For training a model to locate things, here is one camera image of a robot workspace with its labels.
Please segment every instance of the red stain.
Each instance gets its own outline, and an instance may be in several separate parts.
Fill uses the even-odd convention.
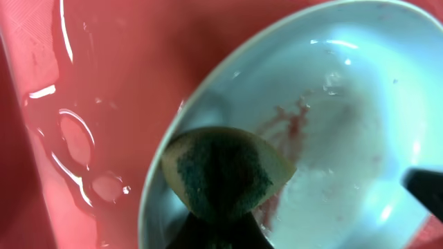
[[[305,134],[302,128],[307,124],[307,113],[309,107],[303,104],[304,96],[296,102],[300,110],[299,114],[286,112],[282,107],[276,107],[276,115],[269,121],[264,122],[256,131],[256,134],[264,137],[275,148],[286,156],[291,162],[295,163],[302,149],[302,141]],[[286,128],[282,131],[272,132],[278,125],[285,124]]]
[[[307,124],[307,113],[309,107],[304,104],[304,96],[300,97],[296,102],[299,114],[286,112],[282,107],[276,107],[276,115],[269,121],[264,122],[258,129],[256,134],[267,139],[275,148],[280,151],[290,162],[296,163],[302,150],[302,142],[305,134],[302,132],[303,127]],[[277,126],[285,124],[283,130],[278,131]],[[266,229],[272,230],[271,220],[275,215],[282,190],[274,194],[270,199],[265,201],[254,211],[255,218],[259,224]]]

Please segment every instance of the black object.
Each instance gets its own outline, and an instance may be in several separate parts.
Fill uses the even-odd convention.
[[[249,212],[224,228],[189,213],[179,234],[166,249],[273,249]]]
[[[405,178],[405,187],[443,222],[443,173],[412,169]]]
[[[273,185],[257,147],[233,129],[201,128],[182,134],[194,138],[177,159],[177,171],[189,199],[190,210],[218,226],[233,223],[252,210]]]

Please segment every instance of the bowl rim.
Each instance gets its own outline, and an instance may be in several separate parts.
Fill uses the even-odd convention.
[[[238,59],[244,52],[248,49],[256,45],[258,42],[266,39],[269,35],[274,33],[279,28],[295,21],[305,15],[310,14],[311,12],[316,12],[319,10],[323,10],[326,8],[337,7],[344,4],[351,3],[362,3],[362,2],[371,2],[371,3],[389,3],[396,6],[402,6],[409,11],[417,12],[422,17],[428,19],[432,24],[435,25],[436,28],[440,29],[443,33],[443,25],[429,12],[421,9],[420,7],[405,1],[400,0],[337,0],[337,1],[328,1],[325,3],[320,3],[314,6],[307,7],[305,9],[299,10],[295,13],[292,13],[286,17],[279,19],[278,21],[272,23],[266,28],[262,29],[259,33],[253,35],[251,38],[247,39],[243,44],[237,47],[233,52],[231,52],[225,59],[223,59],[218,65],[211,70],[211,72],[204,78],[201,84],[197,87],[197,89],[191,94],[189,99],[185,101],[183,108],[180,108],[163,135],[157,150],[155,151],[154,157],[150,163],[150,166],[147,171],[147,176],[145,178],[145,182],[143,183],[143,190],[141,194],[141,201],[138,209],[138,220],[137,220],[137,233],[138,233],[138,248],[142,249],[143,247],[143,232],[144,232],[144,220],[146,220],[146,212],[145,208],[147,206],[147,200],[149,197],[149,189],[151,187],[154,175],[157,171],[161,154],[165,150],[168,145],[171,137],[173,136],[175,130],[177,129],[178,124],[182,121],[185,114],[188,112],[189,108],[194,105],[194,103],[202,96],[204,91],[214,82],[214,79],[217,78],[221,72],[223,72],[228,65],[232,64],[236,59]]]

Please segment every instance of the red surface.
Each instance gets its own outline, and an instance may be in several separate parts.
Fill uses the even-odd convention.
[[[145,173],[179,105],[246,39],[319,2],[65,0],[63,22],[59,1],[0,0],[35,156],[1,78],[0,248],[135,248]],[[440,0],[415,3],[443,19]],[[414,246],[436,248],[442,230],[431,221]]]

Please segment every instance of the white bowl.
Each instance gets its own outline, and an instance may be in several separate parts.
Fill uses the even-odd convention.
[[[165,134],[143,191],[140,248],[163,249],[187,214],[159,167],[173,134],[257,132],[276,106],[298,115],[298,100],[310,107],[305,137],[294,137],[299,170],[265,231],[270,241],[276,249],[403,248],[427,215],[401,186],[403,175],[411,165],[443,165],[442,31],[409,3],[349,0],[254,36],[204,80]],[[298,142],[285,143],[288,124],[260,135],[290,156]]]

